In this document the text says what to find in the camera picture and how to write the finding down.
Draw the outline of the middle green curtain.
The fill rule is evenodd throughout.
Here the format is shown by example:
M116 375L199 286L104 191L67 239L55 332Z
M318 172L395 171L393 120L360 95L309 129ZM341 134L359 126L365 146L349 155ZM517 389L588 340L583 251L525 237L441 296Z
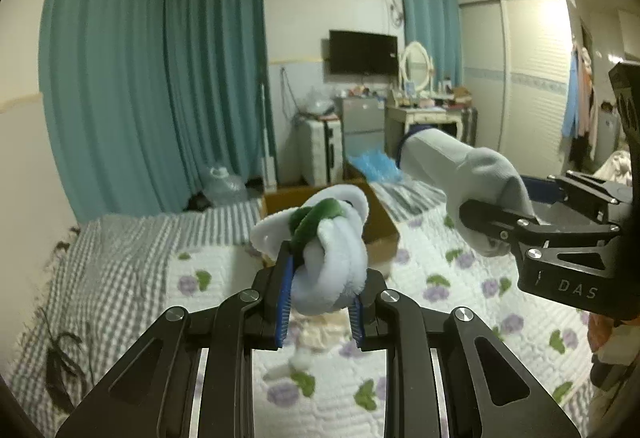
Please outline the middle green curtain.
M165 65L181 162L190 189L223 166L262 174L264 0L165 0Z

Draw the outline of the clear plastic bag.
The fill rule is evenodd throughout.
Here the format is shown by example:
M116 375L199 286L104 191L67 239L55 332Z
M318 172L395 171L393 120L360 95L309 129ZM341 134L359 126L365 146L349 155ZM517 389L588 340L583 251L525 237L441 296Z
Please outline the clear plastic bag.
M302 112L311 117L323 117L334 112L333 98L325 91L311 88L303 101Z

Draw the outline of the white green plush toy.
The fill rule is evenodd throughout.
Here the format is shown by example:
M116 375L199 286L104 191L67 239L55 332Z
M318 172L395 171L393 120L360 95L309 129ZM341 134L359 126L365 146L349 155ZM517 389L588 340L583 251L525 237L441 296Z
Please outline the white green plush toy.
M368 252L363 227L369 202L357 186L324 188L301 206L271 214L250 232L254 249L273 261L288 242L294 257L291 288L295 345L288 362L264 380L308 373L314 358L347 342L346 308L366 285Z

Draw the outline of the green curtain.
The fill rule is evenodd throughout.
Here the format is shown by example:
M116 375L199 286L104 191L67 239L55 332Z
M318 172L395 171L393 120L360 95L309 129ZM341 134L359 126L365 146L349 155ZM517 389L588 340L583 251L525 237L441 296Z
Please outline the green curtain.
M189 198L163 12L164 0L44 0L39 83L54 161L81 223L179 212Z
M435 83L461 84L459 0L402 0L405 41L419 42L435 64Z
M181 162L190 189L223 166L262 174L264 0L165 0L165 65Z

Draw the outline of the oval white vanity mirror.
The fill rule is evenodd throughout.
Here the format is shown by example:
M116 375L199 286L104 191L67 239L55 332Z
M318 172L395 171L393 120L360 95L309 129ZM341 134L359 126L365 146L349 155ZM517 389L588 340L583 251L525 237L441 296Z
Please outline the oval white vanity mirror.
M399 68L402 90L409 99L418 99L433 91L434 60L420 42L412 41L405 47Z

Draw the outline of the right green curtain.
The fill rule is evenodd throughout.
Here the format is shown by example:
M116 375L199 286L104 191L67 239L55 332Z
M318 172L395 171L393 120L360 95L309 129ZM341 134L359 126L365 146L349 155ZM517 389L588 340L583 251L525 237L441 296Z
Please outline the right green curtain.
M435 83L461 84L459 0L402 0L405 41L419 42L435 64Z

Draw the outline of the clear water jug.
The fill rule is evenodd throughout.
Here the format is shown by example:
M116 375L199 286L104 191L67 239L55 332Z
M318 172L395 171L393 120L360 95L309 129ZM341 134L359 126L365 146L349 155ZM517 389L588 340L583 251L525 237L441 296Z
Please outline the clear water jug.
M214 166L208 171L203 195L213 207L244 202L248 199L242 177L230 173L224 166Z

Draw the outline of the left green curtain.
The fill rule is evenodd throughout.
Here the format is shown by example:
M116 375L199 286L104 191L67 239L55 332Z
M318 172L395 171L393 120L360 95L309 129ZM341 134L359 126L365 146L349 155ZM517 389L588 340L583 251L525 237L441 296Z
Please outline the left green curtain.
M164 0L44 0L39 83L54 161L81 223L179 212L189 198L163 12Z

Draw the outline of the grey white sock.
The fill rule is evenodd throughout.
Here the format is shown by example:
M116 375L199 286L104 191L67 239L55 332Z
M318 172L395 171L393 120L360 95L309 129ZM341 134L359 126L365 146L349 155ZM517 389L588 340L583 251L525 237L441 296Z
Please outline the grey white sock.
M532 201L520 174L502 154L473 148L437 128L410 135L399 149L399 169L446 195L447 214L472 249L485 257L510 253L509 246L460 221L460 206L477 200L533 216Z

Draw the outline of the grey small refrigerator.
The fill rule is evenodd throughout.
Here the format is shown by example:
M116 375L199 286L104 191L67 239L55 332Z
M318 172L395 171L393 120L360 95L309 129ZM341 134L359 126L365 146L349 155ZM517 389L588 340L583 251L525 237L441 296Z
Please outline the grey small refrigerator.
M370 151L383 151L385 143L385 105L376 97L337 99L342 121L343 148L346 157Z

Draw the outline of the grey checked blanket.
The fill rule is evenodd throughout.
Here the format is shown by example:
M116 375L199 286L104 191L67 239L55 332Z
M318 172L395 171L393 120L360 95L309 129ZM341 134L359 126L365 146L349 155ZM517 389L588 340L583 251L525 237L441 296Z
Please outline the grey checked blanket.
M52 338L80 370L63 380L70 399L79 401L167 307L198 311L250 285L262 262L248 234L261 213L262 201L251 199L203 213L107 215L70 234L54 255L49 293L9 376L14 397L44 436L66 417L46 387ZM343 332L307 373L277 377L306 334L295 318L281 351L255 354L257 435L380 436L384 354L363 354Z

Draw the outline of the white folded pole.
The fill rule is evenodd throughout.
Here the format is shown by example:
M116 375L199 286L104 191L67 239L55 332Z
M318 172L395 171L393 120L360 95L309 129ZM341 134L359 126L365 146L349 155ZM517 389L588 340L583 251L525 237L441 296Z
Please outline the white folded pole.
M269 108L265 84L260 84L260 98L262 99L262 183L266 192L277 189L276 160L271 153L269 141Z

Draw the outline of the black wall television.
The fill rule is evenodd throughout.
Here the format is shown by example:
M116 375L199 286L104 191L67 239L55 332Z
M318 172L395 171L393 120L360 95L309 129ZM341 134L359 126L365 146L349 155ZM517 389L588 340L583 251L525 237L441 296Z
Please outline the black wall television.
M331 30L329 69L349 76L394 76L398 71L396 36Z

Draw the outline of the white ribbed suitcase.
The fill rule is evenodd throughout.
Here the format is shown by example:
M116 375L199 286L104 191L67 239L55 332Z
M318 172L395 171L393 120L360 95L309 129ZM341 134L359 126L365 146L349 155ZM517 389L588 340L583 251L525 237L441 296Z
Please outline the white ribbed suitcase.
M300 170L308 185L324 187L343 180L342 123L306 117L297 125Z

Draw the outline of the white dressing table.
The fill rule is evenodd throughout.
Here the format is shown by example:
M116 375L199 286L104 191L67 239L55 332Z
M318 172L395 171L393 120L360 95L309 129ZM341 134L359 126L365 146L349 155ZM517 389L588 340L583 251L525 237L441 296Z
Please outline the white dressing table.
M463 135L462 111L458 109L431 106L414 108L398 106L389 100L385 106L385 140L393 143L410 131L412 125L453 124L454 135L461 140Z

